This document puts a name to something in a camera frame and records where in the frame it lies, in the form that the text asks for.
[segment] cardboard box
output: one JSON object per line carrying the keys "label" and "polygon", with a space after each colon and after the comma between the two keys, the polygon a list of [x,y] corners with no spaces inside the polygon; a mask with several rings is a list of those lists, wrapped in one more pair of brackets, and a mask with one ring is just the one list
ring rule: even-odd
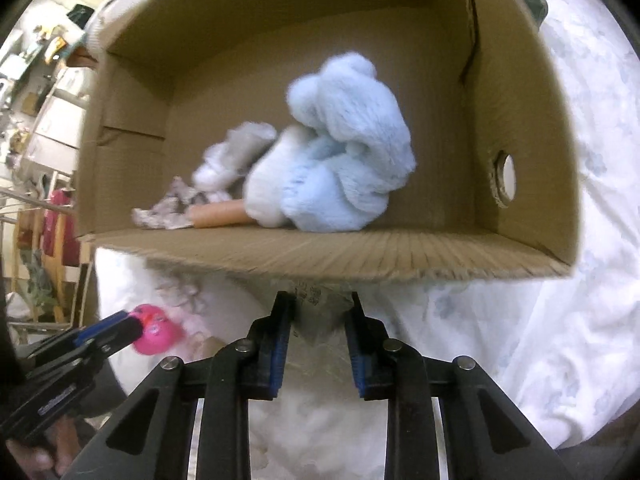
{"label": "cardboard box", "polygon": [[[152,0],[102,39],[78,174],[80,231],[100,246],[309,280],[532,278],[575,263],[572,136],[520,0]],[[288,84],[348,50],[376,65],[412,131],[418,169],[383,217],[340,234],[132,227],[131,209],[188,179],[227,129],[291,124]]]}

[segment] orange cylinder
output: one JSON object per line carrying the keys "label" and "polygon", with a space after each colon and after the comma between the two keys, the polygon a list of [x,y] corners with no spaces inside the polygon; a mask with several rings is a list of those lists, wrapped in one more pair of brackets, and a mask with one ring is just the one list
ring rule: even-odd
{"label": "orange cylinder", "polygon": [[187,216],[196,229],[255,223],[244,210],[244,200],[192,205],[187,209]]}

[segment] pink toy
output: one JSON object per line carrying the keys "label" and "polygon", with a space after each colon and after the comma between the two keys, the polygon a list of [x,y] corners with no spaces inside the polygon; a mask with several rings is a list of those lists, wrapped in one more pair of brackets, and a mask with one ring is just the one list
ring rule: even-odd
{"label": "pink toy", "polygon": [[142,304],[129,315],[142,323],[142,337],[133,343],[142,355],[166,352],[184,337],[182,327],[171,321],[159,306]]}

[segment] red cloth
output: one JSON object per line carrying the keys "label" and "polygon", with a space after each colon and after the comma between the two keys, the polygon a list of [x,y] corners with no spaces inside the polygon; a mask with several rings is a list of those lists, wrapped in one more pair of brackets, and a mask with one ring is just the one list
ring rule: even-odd
{"label": "red cloth", "polygon": [[[71,197],[61,189],[51,193],[51,203],[55,205],[67,205],[71,203]],[[44,253],[53,256],[53,245],[56,239],[57,211],[47,210],[44,215]],[[74,218],[66,215],[65,240],[62,249],[62,264],[69,267],[80,265],[80,242],[74,237]]]}

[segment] screw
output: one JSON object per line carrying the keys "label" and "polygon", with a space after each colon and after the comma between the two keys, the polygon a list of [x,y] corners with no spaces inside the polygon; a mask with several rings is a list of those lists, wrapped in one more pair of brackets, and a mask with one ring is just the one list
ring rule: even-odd
{"label": "screw", "polygon": [[241,339],[236,343],[236,350],[238,352],[247,353],[251,352],[254,349],[254,342],[250,339]]}
{"label": "screw", "polygon": [[382,343],[382,348],[387,352],[399,352],[402,346],[404,346],[404,344],[398,339],[385,339],[385,342]]}
{"label": "screw", "polygon": [[456,363],[459,368],[463,370],[473,370],[476,367],[476,362],[469,356],[461,355],[456,359]]}
{"label": "screw", "polygon": [[162,370],[174,370],[182,364],[182,359],[175,355],[168,355],[162,361],[160,361],[160,367]]}

